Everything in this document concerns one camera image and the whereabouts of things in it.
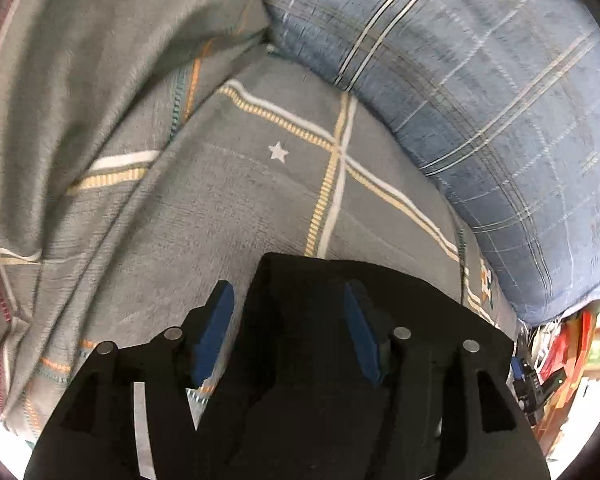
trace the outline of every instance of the folded cloth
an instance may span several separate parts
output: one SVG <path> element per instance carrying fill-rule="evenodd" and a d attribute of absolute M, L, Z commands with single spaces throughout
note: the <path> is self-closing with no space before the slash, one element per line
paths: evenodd
<path fill-rule="evenodd" d="M 261 0 L 0 0 L 0 23 L 10 430 L 35 441 L 96 342 L 143 343 L 228 280 L 203 409 L 269 251 L 391 267 L 514 335 L 471 230 L 352 94 L 261 44 Z"/>
<path fill-rule="evenodd" d="M 531 324 L 600 299 L 600 30 L 580 0 L 264 0 L 477 237 Z"/>

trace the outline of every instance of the white star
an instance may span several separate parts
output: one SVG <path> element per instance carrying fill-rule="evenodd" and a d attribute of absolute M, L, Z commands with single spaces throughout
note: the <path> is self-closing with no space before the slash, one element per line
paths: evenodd
<path fill-rule="evenodd" d="M 275 146 L 269 146 L 269 151 L 271 152 L 271 160 L 274 160 L 276 158 L 277 160 L 282 162 L 282 164 L 285 163 L 285 156 L 289 154 L 287 150 L 284 150 L 282 148 L 282 146 L 280 145 L 280 141 L 278 141 L 278 143 Z"/>

